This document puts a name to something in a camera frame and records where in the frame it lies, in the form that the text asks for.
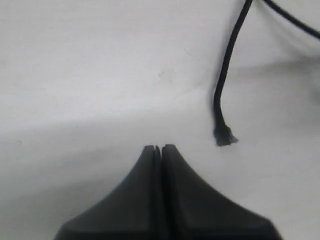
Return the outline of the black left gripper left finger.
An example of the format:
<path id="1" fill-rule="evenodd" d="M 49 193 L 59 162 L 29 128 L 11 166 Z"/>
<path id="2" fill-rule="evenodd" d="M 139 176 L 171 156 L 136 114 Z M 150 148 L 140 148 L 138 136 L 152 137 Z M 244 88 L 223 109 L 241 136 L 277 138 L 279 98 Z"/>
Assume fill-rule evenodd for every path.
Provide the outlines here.
<path id="1" fill-rule="evenodd" d="M 160 150 L 143 148 L 137 162 L 105 198 L 64 223 L 57 240 L 156 240 Z"/>

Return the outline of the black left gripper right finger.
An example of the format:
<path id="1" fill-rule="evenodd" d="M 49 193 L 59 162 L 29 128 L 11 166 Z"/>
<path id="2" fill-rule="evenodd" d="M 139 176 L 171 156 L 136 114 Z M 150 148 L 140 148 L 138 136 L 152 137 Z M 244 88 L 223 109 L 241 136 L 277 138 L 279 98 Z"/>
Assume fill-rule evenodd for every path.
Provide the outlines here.
<path id="1" fill-rule="evenodd" d="M 177 147 L 162 148 L 162 186 L 173 240 L 280 240 L 267 218 L 215 190 Z"/>

